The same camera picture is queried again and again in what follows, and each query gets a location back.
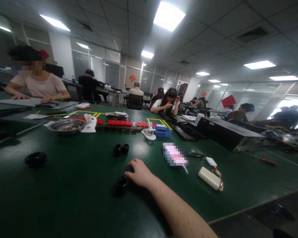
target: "door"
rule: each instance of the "door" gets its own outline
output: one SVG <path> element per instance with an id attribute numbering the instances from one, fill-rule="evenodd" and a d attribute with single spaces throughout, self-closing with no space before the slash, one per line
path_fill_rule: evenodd
<path id="1" fill-rule="evenodd" d="M 135 84 L 135 82 L 139 83 L 139 79 L 140 79 L 140 70 L 127 67 L 124 89 L 133 88 L 133 85 Z"/>

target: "computer case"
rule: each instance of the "computer case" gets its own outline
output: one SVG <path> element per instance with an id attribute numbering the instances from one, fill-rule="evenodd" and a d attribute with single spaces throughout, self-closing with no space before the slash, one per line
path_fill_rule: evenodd
<path id="1" fill-rule="evenodd" d="M 203 135 L 230 151 L 255 150 L 265 139 L 265 136 L 258 133 L 214 118 L 202 117 L 197 125 L 197 129 Z"/>

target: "red paper sign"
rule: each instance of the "red paper sign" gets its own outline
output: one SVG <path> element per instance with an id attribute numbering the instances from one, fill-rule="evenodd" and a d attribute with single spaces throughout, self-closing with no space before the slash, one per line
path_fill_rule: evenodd
<path id="1" fill-rule="evenodd" d="M 136 80 L 136 77 L 135 77 L 134 75 L 131 75 L 131 76 L 129 77 L 129 79 L 130 79 L 130 81 L 133 83 L 133 82 Z"/>
<path id="2" fill-rule="evenodd" d="M 221 102 L 224 108 L 236 104 L 233 95 L 230 95 L 227 98 L 224 98 L 223 100 L 221 100 Z"/>

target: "air vent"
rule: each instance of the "air vent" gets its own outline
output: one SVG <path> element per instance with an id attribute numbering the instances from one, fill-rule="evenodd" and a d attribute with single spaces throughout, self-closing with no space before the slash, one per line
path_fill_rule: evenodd
<path id="1" fill-rule="evenodd" d="M 189 64 L 189 62 L 187 62 L 187 61 L 185 61 L 185 60 L 184 60 L 184 61 L 181 61 L 180 63 L 181 63 L 181 64 Z"/>
<path id="2" fill-rule="evenodd" d="M 265 31 L 263 28 L 258 27 L 254 30 L 251 30 L 249 32 L 246 32 L 240 36 L 237 37 L 237 39 L 241 42 L 243 42 L 244 44 L 246 43 L 250 43 L 252 41 L 264 38 L 266 36 L 268 36 L 269 33 L 267 31 Z"/>
<path id="3" fill-rule="evenodd" d="M 83 22 L 80 22 L 80 21 L 77 21 L 80 26 L 84 29 L 84 30 L 88 30 L 88 31 L 91 31 L 93 32 L 92 28 L 90 27 L 90 25 L 88 25 L 87 23 L 83 23 Z"/>

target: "ceiling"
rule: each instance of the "ceiling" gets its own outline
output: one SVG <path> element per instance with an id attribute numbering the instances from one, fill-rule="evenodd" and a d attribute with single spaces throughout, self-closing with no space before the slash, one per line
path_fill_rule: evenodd
<path id="1" fill-rule="evenodd" d="M 204 71 L 205 82 L 273 82 L 271 76 L 298 77 L 298 0 L 165 0 L 186 16 L 169 32 L 153 24 L 160 0 L 0 0 L 0 14 L 41 28 L 52 28 L 39 14 L 63 22 L 82 40 L 189 75 Z M 80 27 L 77 20 L 91 26 Z M 257 27 L 268 35 L 237 39 Z M 155 54 L 148 60 L 142 50 Z M 243 66 L 269 60 L 276 67 Z"/>

